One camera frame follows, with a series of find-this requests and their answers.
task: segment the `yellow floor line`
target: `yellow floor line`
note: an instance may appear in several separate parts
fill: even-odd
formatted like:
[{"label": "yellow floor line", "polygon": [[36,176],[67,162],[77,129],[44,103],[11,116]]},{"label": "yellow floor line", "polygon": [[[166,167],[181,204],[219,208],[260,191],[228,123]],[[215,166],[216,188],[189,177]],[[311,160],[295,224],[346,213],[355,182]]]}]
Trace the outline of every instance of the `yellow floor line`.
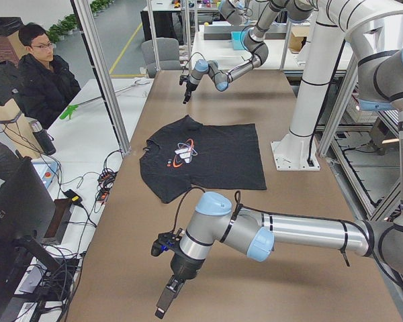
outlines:
[{"label": "yellow floor line", "polygon": [[138,33],[138,31],[140,30],[141,27],[142,27],[142,23],[140,23],[140,25],[137,27],[136,31],[132,34],[130,39],[127,41],[127,44],[124,46],[124,48],[122,48],[120,55],[118,56],[118,58],[116,58],[114,64],[109,69],[109,74],[114,72],[116,65],[118,65],[118,63],[120,62],[120,60],[121,60],[122,56],[124,55],[124,53],[126,52],[128,46],[131,44],[133,38],[136,36],[136,34]]},{"label": "yellow floor line", "polygon": [[145,74],[113,74],[109,75],[112,78],[129,78],[129,77],[144,77]]}]

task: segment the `computer monitor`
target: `computer monitor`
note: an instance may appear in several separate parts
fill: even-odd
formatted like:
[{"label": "computer monitor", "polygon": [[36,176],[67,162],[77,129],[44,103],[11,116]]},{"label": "computer monitor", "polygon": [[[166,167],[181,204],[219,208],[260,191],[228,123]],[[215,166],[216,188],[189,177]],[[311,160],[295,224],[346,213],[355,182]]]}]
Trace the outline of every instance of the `computer monitor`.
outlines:
[{"label": "computer monitor", "polygon": [[0,188],[0,317],[33,256],[46,267],[56,267],[40,246],[54,210],[31,160],[24,158]]}]

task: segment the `eyeglasses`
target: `eyeglasses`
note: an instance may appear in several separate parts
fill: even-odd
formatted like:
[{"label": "eyeglasses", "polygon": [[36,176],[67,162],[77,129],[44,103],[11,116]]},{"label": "eyeglasses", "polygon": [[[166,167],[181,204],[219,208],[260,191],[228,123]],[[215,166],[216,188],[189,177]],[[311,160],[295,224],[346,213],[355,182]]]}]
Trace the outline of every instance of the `eyeglasses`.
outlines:
[{"label": "eyeglasses", "polygon": [[52,45],[53,45],[53,43],[52,43],[52,42],[49,42],[49,43],[47,43],[46,45],[32,46],[32,47],[37,47],[37,48],[40,48],[41,50],[45,50],[45,49],[47,49],[47,48],[51,48]]}]

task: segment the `white wall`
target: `white wall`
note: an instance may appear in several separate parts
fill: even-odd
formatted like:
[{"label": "white wall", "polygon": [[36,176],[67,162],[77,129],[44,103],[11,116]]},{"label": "white wall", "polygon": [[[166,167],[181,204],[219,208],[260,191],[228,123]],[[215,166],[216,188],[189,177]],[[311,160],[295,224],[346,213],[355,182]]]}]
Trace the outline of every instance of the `white wall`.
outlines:
[{"label": "white wall", "polygon": [[21,17],[23,23],[38,23],[46,30],[70,13],[70,0],[0,0],[0,17]]}]

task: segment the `thermos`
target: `thermos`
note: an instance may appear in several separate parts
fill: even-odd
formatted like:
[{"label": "thermos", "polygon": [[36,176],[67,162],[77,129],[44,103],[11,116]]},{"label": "thermos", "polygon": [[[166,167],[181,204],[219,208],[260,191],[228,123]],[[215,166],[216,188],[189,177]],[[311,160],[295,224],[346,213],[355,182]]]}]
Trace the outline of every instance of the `thermos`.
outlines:
[{"label": "thermos", "polygon": [[30,122],[30,126],[32,127],[34,137],[38,141],[45,155],[50,156],[51,154],[54,154],[56,152],[54,144],[52,144],[48,132],[46,132],[39,121],[34,119]]}]

